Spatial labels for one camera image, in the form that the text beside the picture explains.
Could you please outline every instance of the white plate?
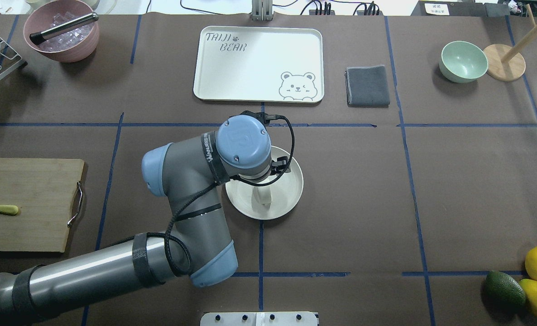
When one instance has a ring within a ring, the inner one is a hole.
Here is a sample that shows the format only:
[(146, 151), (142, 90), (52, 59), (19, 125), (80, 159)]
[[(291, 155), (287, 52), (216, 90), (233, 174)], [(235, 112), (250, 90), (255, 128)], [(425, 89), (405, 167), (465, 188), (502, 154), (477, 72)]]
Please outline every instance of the white plate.
[(208, 26), (200, 32), (193, 90), (210, 101), (318, 102), (325, 91), (321, 33)]
[[(289, 156), (285, 150), (271, 147), (271, 157)], [(291, 171), (285, 173), (277, 182), (266, 186), (270, 188), (272, 200), (270, 204), (261, 204), (253, 196), (254, 186), (232, 180), (226, 184), (226, 193), (230, 202), (241, 213), (258, 220), (271, 220), (289, 213), (299, 202), (303, 193), (303, 172), (299, 163), (293, 157), (290, 165)], [(267, 183), (277, 176), (270, 176), (262, 183)]]

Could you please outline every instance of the wooden pole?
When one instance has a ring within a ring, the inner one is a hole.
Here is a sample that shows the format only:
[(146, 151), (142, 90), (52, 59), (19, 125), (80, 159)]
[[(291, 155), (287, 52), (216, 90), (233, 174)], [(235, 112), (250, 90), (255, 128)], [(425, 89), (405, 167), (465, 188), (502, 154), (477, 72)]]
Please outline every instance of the wooden pole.
[(502, 57), (502, 63), (508, 62), (513, 58), (518, 52), (520, 52), (528, 43), (532, 42), (537, 37), (537, 25), (529, 31), (525, 37), (523, 37), (520, 42), (517, 43), (507, 54)]
[(534, 20), (534, 15), (532, 15), (532, 8), (530, 8), (530, 4), (526, 5), (526, 9), (528, 11), (528, 17), (530, 18), (530, 22), (532, 23), (532, 27), (536, 27), (536, 21)]

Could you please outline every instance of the black cable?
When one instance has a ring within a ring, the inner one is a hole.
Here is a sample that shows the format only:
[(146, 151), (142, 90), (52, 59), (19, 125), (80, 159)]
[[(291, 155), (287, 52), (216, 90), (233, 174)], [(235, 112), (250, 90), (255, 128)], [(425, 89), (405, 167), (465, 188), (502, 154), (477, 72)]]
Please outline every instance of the black cable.
[(270, 184), (273, 184), (273, 183), (277, 182), (277, 180), (281, 179), (281, 177), (289, 169), (289, 167), (291, 165), (291, 161), (293, 160), (293, 152), (295, 151), (295, 133), (293, 132), (293, 126), (291, 125), (291, 122), (284, 115), (275, 114), (275, 120), (285, 120), (287, 122), (287, 126), (289, 126), (289, 130), (291, 131), (291, 154), (289, 155), (289, 160), (287, 161), (287, 165), (285, 166), (285, 169), (283, 169), (281, 174), (277, 175), (276, 178), (274, 178), (273, 180), (271, 180), (271, 181), (269, 181), (267, 183), (254, 183), (254, 182), (250, 182), (250, 181), (248, 181), (246, 179), (242, 179), (239, 176), (234, 178), (235, 180), (244, 182), (244, 183), (246, 183), (248, 185), (255, 186), (255, 187), (264, 187), (264, 186), (268, 186)]
[(300, 13), (299, 15), (302, 15), (302, 14), (304, 13), (305, 9), (306, 9), (310, 4), (312, 4), (312, 3), (315, 4), (315, 11), (317, 11), (318, 8), (319, 8), (319, 6), (316, 4), (317, 2), (318, 2), (317, 0), (312, 0), (311, 2), (309, 2), (309, 3), (303, 8), (303, 10), (301, 10), (301, 13)]
[(353, 11), (352, 16), (355, 16), (357, 9), (359, 9), (359, 7), (361, 7), (362, 5), (365, 6), (365, 8), (363, 8), (363, 13), (365, 14), (365, 12), (367, 11), (367, 4), (365, 2), (361, 2), (361, 4), (358, 4), (357, 7), (355, 7), (355, 10)]
[[(180, 213), (182, 213), (184, 211), (184, 209), (186, 209), (188, 206), (190, 206), (190, 204), (192, 204), (196, 199), (200, 198), (201, 196), (203, 196), (204, 194), (206, 194), (210, 190), (214, 189), (215, 187), (216, 187), (216, 183), (213, 183), (210, 186), (208, 186), (207, 188), (205, 188), (204, 190), (200, 190), (199, 192), (196, 192), (196, 194), (194, 194), (194, 196), (192, 196), (192, 198), (190, 198), (190, 200), (188, 200), (180, 209), (178, 209), (175, 213), (173, 213), (172, 218), (170, 219), (170, 222), (168, 224), (168, 227), (167, 227), (165, 233), (160, 233), (160, 232), (148, 232), (148, 233), (146, 233), (147, 237), (163, 238), (164, 253), (166, 254), (166, 260), (168, 261), (168, 265), (170, 266), (170, 269), (172, 270), (172, 272), (176, 276), (188, 275), (188, 274), (190, 274), (190, 272), (192, 272), (192, 256), (190, 255), (190, 252), (188, 251), (188, 247), (186, 246), (186, 244), (182, 240), (180, 240), (180, 239), (174, 237), (173, 235), (171, 235), (172, 228), (174, 227), (174, 223), (176, 222), (176, 217), (179, 216)], [(109, 246), (115, 246), (115, 245), (118, 245), (118, 244), (126, 243), (126, 242), (128, 242), (130, 240), (133, 240), (133, 239), (134, 239), (134, 237), (127, 237), (126, 239), (119, 240), (116, 243), (110, 244)], [(172, 258), (172, 252), (170, 250), (170, 241), (175, 242), (176, 244), (178, 244), (180, 246), (180, 248), (182, 249), (182, 251), (184, 252), (184, 255), (186, 256), (186, 262), (188, 264), (187, 269), (180, 268), (174, 262), (174, 260)]]
[[(196, 192), (196, 194), (194, 194), (194, 196), (192, 198), (190, 198), (190, 200), (188, 200), (184, 204), (184, 206), (182, 206), (180, 209), (178, 209), (172, 215), (172, 218), (170, 219), (170, 222), (168, 224), (168, 228), (166, 229), (166, 233), (165, 233), (165, 236), (163, 238), (163, 247), (164, 247), (164, 252), (166, 254), (166, 260), (168, 261), (168, 264), (170, 265), (170, 268), (172, 269), (172, 272), (175, 275), (188, 275), (188, 274), (190, 274), (190, 272), (192, 272), (192, 258), (190, 257), (190, 253), (188, 252), (187, 248), (184, 251), (187, 254), (186, 255), (186, 261), (188, 262), (188, 268), (187, 269), (183, 270), (183, 269), (179, 268), (178, 265), (176, 265), (176, 263), (172, 259), (172, 252), (170, 251), (170, 241), (169, 240), (173, 240), (173, 238), (175, 238), (175, 237), (171, 236), (170, 233), (172, 232), (172, 227), (174, 227), (174, 223), (176, 222), (176, 217), (179, 216), (180, 213), (182, 213), (182, 211), (184, 211), (184, 209), (186, 209), (188, 206), (190, 206), (190, 204), (192, 204), (195, 200), (197, 200), (198, 198), (200, 198), (201, 196), (203, 196), (204, 194), (206, 194), (210, 190), (214, 189), (215, 187), (216, 187), (216, 183), (213, 183), (210, 186), (208, 186), (207, 188), (205, 188), (203, 190), (200, 190), (199, 192)], [(179, 240), (179, 242), (176, 241), (176, 243), (178, 243), (180, 246), (183, 246), (183, 249), (184, 249), (185, 245), (184, 245), (184, 243), (182, 243), (182, 241)]]
[(372, 10), (372, 13), (373, 13), (372, 16), (379, 16), (379, 12), (380, 12), (380, 10), (381, 10), (381, 9), (379, 9), (379, 6), (375, 4), (375, 5), (374, 5), (374, 8), (373, 8), (373, 10)]
[(182, 0), (180, 0), (180, 7), (184, 8), (184, 9), (192, 10), (192, 11), (195, 11), (195, 12), (205, 12), (205, 13), (212, 13), (212, 14), (223, 14), (223, 13), (217, 13), (217, 12), (209, 12), (209, 11), (207, 11), (207, 10), (202, 10), (202, 9), (196, 9), (196, 8), (185, 7), (185, 6), (182, 4)]
[(364, 4), (362, 1), (342, 1), (342, 0), (329, 0), (331, 2), (339, 2), (340, 4)]
[(295, 4), (298, 0), (295, 0), (291, 3), (289, 3), (288, 5), (273, 5), (273, 7), (281, 7), (281, 8), (285, 8), (285, 7), (288, 7), (288, 6), (291, 6), (293, 4)]
[(375, 8), (375, 2), (372, 1), (371, 4), (369, 5), (369, 8), (367, 9), (367, 13), (365, 14), (365, 12), (363, 12), (364, 15), (371, 16), (371, 14), (373, 13), (374, 8)]

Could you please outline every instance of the metal tongs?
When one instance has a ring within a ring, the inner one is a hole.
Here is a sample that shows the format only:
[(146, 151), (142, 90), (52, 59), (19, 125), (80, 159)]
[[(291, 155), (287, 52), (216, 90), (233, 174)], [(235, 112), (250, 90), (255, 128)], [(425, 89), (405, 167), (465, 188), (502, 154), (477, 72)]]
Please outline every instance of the metal tongs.
[(33, 44), (39, 45), (63, 33), (67, 33), (68, 31), (73, 31), (74, 29), (77, 29), (78, 27), (91, 24), (94, 21), (97, 21), (98, 19), (99, 19), (99, 16), (97, 16), (97, 13), (95, 12), (88, 13), (82, 17), (75, 18), (61, 25), (57, 25), (56, 27), (51, 27), (50, 29), (47, 29), (45, 31), (31, 33), (29, 35), (29, 39), (31, 40), (31, 42), (33, 42)]

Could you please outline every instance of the avocado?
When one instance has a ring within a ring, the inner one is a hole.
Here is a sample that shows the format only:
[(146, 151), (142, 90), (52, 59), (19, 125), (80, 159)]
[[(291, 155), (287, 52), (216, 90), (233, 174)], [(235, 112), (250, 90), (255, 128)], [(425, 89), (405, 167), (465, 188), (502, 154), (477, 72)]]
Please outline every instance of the avocado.
[(486, 276), (484, 291), (499, 307), (510, 312), (518, 312), (526, 304), (526, 294), (522, 287), (510, 275), (490, 271)]

